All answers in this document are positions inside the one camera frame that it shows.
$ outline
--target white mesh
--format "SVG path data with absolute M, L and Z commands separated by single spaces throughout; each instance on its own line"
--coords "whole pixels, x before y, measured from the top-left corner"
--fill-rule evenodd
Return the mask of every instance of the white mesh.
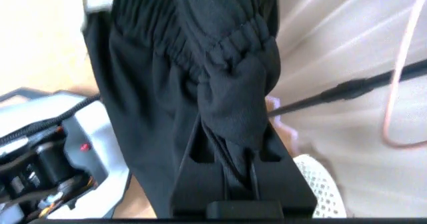
M 347 217 L 335 181 L 323 165 L 309 155 L 300 155 L 294 161 L 318 199 L 313 218 Z

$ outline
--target white curtain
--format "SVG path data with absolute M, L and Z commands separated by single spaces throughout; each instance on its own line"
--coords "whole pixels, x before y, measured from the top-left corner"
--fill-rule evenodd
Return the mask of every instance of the white curtain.
M 337 84 L 389 71 L 415 0 L 280 0 L 282 75 L 270 93 L 282 105 Z M 407 64 L 427 59 L 427 6 Z M 282 115 L 299 148 L 333 175 L 349 216 L 427 216 L 427 148 L 397 151 L 381 140 L 389 86 L 351 101 Z M 427 139 L 427 76 L 400 84 L 390 134 Z

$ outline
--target black rod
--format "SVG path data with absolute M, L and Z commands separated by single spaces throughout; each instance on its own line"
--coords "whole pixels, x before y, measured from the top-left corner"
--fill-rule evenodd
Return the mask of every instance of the black rod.
M 322 103 L 329 103 L 339 100 L 351 100 L 368 92 L 390 84 L 394 70 L 388 71 L 370 78 L 353 79 L 338 84 L 336 87 L 323 91 L 318 95 L 308 97 L 301 101 L 279 107 L 270 111 L 268 117 L 283 115 L 292 111 L 297 111 Z M 413 78 L 427 75 L 427 59 L 407 65 L 402 70 L 400 81 L 407 81 Z

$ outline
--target wooden surface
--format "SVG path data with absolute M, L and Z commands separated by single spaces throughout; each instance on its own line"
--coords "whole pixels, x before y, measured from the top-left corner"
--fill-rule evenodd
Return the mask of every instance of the wooden surface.
M 83 39 L 69 28 L 64 0 L 0 0 L 0 4 L 0 95 L 19 87 L 97 92 Z M 281 137 L 289 142 L 286 132 Z M 135 178 L 115 217 L 155 217 Z

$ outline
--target black garment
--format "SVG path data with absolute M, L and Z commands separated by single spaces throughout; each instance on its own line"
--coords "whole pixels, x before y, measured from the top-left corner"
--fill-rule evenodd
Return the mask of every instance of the black garment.
M 103 102 L 158 217 L 169 217 L 197 114 L 216 155 L 231 160 L 230 185 L 249 188 L 244 153 L 271 128 L 264 97 L 280 75 L 277 29 L 276 0 L 114 0 L 111 15 L 89 16 Z

